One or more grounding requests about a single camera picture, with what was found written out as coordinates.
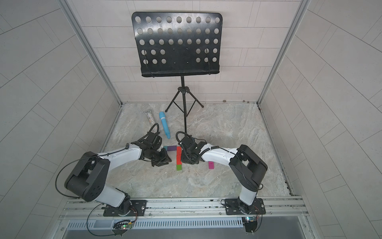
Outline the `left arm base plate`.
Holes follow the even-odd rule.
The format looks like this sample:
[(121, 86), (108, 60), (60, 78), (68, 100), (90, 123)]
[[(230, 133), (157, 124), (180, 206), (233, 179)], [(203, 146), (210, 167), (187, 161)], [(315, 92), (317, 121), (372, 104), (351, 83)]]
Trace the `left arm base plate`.
[(106, 205), (102, 207), (104, 217), (144, 216), (147, 200), (125, 200), (119, 207)]

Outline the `glittery silver microphone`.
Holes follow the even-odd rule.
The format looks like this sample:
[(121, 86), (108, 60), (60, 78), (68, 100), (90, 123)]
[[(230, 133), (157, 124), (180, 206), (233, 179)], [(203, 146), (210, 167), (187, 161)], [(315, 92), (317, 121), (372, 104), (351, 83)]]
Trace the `glittery silver microphone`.
[(156, 121), (155, 121), (155, 119), (154, 119), (154, 116), (153, 116), (153, 114), (152, 114), (152, 111), (151, 111), (151, 110), (147, 110), (147, 111), (145, 112), (145, 114), (146, 114), (146, 116), (147, 116), (147, 118), (148, 118), (148, 121), (149, 121), (150, 125), (153, 126), (153, 125), (156, 123)]

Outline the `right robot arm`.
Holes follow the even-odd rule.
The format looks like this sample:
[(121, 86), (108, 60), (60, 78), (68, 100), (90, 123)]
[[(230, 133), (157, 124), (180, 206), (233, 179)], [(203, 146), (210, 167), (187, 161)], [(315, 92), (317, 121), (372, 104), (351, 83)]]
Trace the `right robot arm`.
[(268, 166), (250, 147), (244, 144), (238, 148), (214, 146), (182, 131), (176, 133), (176, 140), (182, 149), (181, 162), (199, 164), (204, 161), (230, 167), (242, 185), (238, 208), (244, 214), (255, 212), (254, 201), (257, 192), (263, 188)]

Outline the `blue microphone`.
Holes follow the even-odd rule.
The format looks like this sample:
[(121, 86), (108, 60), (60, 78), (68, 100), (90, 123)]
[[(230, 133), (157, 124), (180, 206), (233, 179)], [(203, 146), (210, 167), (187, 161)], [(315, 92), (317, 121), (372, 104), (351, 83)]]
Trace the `blue microphone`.
[(163, 129), (164, 129), (164, 132), (165, 132), (165, 135), (168, 139), (171, 138), (171, 133), (170, 133), (170, 130), (169, 130), (169, 127), (168, 127), (168, 124), (167, 124), (167, 119), (166, 119), (166, 115), (164, 112), (160, 112), (159, 113), (159, 117), (160, 117), (160, 120), (162, 122), (162, 126), (163, 126)]

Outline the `aluminium front rail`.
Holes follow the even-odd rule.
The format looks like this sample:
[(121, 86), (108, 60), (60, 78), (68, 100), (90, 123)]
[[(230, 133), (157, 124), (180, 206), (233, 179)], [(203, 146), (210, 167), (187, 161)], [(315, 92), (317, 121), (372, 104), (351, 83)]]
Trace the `aluminium front rail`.
[[(263, 200), (266, 214), (249, 215), (263, 219), (265, 217), (308, 216), (308, 210), (300, 196), (259, 197)], [(162, 218), (220, 218), (244, 217), (245, 215), (227, 215), (221, 204), (222, 198), (147, 198), (144, 216), (138, 219)], [(99, 202), (85, 202), (70, 199), (59, 214), (60, 220), (69, 219), (105, 219), (104, 205)]]

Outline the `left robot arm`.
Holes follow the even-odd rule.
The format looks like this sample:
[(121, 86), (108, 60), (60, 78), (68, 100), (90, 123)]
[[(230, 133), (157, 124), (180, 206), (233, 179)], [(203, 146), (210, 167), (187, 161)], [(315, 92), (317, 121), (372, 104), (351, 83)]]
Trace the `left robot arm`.
[(98, 201), (107, 205), (108, 211), (125, 216), (132, 211), (130, 196), (106, 184), (110, 171), (124, 164), (143, 160), (153, 167), (171, 162), (166, 149), (161, 148), (159, 131), (154, 132), (155, 123), (139, 140), (128, 143), (124, 148), (112, 152), (86, 152), (67, 177), (64, 187), (86, 202)]

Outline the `left circuit board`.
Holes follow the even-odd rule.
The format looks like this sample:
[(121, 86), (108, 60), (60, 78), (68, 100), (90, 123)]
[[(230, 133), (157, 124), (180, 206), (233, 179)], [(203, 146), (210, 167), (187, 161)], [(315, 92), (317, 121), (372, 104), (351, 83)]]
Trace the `left circuit board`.
[(135, 221), (132, 221), (132, 220), (122, 220), (122, 221), (116, 222), (114, 223), (112, 227), (112, 232), (116, 236), (122, 236), (128, 230), (133, 228), (134, 223)]

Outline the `black perforated music stand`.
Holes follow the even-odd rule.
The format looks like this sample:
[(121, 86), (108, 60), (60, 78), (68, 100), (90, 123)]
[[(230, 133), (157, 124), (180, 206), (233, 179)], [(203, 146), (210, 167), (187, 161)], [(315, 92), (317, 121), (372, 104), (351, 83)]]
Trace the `black perforated music stand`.
[(142, 77), (180, 77), (179, 109), (190, 113), (186, 76), (220, 73), (223, 17), (220, 13), (134, 12), (132, 25)]

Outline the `circuit board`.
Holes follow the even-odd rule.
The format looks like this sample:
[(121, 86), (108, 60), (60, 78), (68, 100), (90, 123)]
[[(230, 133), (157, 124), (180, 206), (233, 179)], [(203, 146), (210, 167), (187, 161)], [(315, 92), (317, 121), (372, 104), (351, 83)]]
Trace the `circuit board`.
[(122, 236), (128, 230), (133, 228), (134, 223), (135, 221), (132, 221), (132, 220), (122, 220), (122, 221), (116, 222), (114, 223), (112, 227), (112, 232), (116, 236)]
[(259, 222), (256, 217), (242, 217), (242, 224), (246, 233), (254, 234), (258, 230)]

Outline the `dark purple block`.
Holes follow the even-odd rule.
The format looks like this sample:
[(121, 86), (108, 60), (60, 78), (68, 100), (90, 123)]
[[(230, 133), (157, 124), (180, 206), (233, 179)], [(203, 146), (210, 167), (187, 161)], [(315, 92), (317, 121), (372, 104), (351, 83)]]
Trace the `dark purple block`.
[(176, 150), (177, 150), (177, 146), (176, 145), (167, 146), (167, 151), (176, 151)]

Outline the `red block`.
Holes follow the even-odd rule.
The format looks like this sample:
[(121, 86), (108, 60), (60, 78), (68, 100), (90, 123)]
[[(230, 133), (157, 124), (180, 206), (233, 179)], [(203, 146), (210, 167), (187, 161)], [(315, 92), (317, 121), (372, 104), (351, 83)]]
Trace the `red block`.
[(181, 165), (182, 164), (181, 155), (180, 154), (178, 154), (177, 157), (176, 157), (176, 164), (177, 165)]
[(177, 146), (177, 156), (180, 156), (182, 154), (182, 148), (180, 146)]

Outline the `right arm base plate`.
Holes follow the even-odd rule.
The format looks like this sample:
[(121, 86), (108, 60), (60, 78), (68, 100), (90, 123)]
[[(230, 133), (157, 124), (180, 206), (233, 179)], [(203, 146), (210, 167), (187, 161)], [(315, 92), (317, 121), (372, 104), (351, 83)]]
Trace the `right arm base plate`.
[(255, 198), (253, 203), (248, 206), (241, 202), (239, 198), (228, 198), (221, 200), (221, 204), (225, 207), (227, 215), (264, 215), (266, 209), (261, 198)]

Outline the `right circuit board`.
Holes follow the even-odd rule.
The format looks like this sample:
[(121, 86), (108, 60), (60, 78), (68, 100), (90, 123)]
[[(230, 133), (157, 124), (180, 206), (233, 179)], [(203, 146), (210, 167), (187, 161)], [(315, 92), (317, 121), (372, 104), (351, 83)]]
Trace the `right circuit board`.
[(242, 224), (246, 233), (254, 234), (258, 230), (259, 222), (256, 217), (242, 217)]

